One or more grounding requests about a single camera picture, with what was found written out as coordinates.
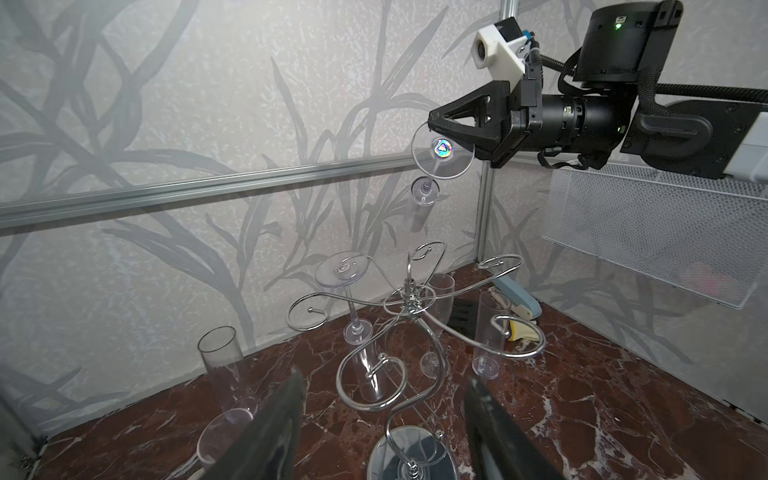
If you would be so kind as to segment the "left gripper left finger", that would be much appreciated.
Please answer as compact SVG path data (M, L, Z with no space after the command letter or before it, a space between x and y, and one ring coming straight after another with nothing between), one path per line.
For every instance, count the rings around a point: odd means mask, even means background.
M292 479L305 403L306 380L301 370L294 367L203 478Z

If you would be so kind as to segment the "aluminium frame crossbar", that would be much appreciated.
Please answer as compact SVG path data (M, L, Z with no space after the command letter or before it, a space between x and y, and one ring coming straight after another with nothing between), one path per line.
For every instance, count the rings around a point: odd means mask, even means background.
M1 207L1 227L17 228L117 213L137 208L196 201L222 195L258 191L354 175L378 174L393 169L413 169L405 154L377 156L347 162L317 163L246 173L234 173L170 183L102 190Z

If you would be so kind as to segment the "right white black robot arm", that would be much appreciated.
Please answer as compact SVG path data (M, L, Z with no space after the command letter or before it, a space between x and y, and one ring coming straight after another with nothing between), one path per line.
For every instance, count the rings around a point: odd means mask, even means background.
M499 169L520 152L550 170L599 170L619 151L659 171L765 183L765 91L660 82L683 12L679 1L597 9L564 62L514 18L480 29L471 56L491 79L429 113L414 161L452 179L476 160Z

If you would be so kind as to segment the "aluminium corner frame post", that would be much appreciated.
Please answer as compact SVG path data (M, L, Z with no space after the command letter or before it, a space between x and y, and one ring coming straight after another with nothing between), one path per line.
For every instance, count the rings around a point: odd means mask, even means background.
M519 0L503 0L500 3L499 21L518 14ZM474 240L474 261L479 263L486 257L487 237L492 210L492 195L494 186L494 170L483 164L477 205L476 235Z

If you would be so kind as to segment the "black glove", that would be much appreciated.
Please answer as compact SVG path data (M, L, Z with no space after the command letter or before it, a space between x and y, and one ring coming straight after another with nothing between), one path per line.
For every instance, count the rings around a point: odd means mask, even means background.
M477 301L454 298L447 325L468 338L474 338L477 317Z

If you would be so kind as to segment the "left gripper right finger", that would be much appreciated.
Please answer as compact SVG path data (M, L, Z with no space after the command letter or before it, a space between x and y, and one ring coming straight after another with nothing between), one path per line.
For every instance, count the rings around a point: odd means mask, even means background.
M467 381L463 411L476 479L564 479L477 377Z

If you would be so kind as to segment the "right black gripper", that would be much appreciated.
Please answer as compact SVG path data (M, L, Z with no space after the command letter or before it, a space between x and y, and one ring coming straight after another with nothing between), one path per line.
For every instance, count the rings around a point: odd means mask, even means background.
M543 126L542 91L538 80L493 80L429 112L428 128L472 150L474 157L502 168L519 152L538 150Z

